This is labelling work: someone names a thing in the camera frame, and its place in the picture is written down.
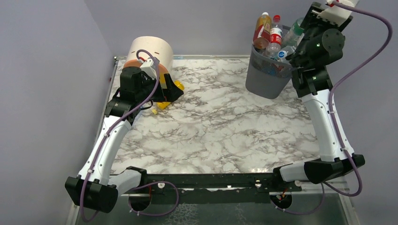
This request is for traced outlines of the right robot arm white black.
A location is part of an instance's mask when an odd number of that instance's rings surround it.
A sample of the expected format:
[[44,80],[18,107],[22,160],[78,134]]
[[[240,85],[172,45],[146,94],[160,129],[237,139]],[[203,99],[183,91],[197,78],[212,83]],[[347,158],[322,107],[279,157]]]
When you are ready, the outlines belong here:
[[344,28],[352,16],[345,9],[311,4],[301,28],[304,31],[295,52],[287,57],[293,67],[292,84],[307,109],[319,144],[320,157],[277,167],[274,174],[283,182],[309,181],[319,184],[344,176],[365,164],[346,138],[335,102],[333,84],[326,66],[341,59]]

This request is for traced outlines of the clear bottle small label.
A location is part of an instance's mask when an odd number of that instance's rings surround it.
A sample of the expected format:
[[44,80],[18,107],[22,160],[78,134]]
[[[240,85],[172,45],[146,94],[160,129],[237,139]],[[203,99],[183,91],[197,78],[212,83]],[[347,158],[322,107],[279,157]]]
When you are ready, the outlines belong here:
[[286,46],[282,48],[277,55],[277,60],[282,63],[289,63],[289,61],[286,59],[289,55],[293,54],[296,50],[296,47],[294,46]]

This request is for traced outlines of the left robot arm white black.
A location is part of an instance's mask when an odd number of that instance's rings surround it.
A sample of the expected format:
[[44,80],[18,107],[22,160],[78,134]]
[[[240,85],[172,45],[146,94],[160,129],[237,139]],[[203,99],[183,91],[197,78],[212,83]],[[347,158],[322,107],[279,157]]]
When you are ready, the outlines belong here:
[[107,103],[102,130],[91,155],[76,177],[68,177],[65,188],[80,208],[109,213],[120,195],[131,189],[148,189],[147,172],[134,166],[111,177],[111,167],[121,142],[147,102],[165,108],[184,94],[184,86],[169,73],[154,69],[125,67],[120,87]]

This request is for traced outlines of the green plastic bottle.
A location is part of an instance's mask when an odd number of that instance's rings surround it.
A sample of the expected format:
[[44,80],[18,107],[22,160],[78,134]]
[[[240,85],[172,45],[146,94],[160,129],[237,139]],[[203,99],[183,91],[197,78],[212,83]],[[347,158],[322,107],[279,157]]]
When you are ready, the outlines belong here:
[[302,36],[304,29],[301,28],[301,24],[303,22],[304,18],[301,17],[297,19],[294,24],[291,26],[290,30],[284,35],[282,39],[282,45],[281,47],[295,47],[297,48],[299,44],[300,37]]

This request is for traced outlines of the grey mesh waste bin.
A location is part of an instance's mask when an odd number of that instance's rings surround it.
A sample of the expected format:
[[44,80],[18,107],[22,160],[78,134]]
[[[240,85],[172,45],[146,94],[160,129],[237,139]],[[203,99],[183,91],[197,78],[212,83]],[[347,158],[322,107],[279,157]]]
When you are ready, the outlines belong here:
[[294,69],[290,64],[265,57],[251,47],[245,87],[257,96],[275,99],[291,80]]

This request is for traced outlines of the clear bottle red label front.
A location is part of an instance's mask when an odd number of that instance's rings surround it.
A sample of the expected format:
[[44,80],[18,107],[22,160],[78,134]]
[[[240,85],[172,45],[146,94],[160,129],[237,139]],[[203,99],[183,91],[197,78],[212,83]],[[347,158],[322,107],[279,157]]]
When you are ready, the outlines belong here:
[[283,26],[280,23],[280,20],[280,15],[275,15],[273,17],[273,23],[270,30],[270,43],[266,48],[267,56],[272,59],[277,58],[277,54],[280,51],[282,45]]

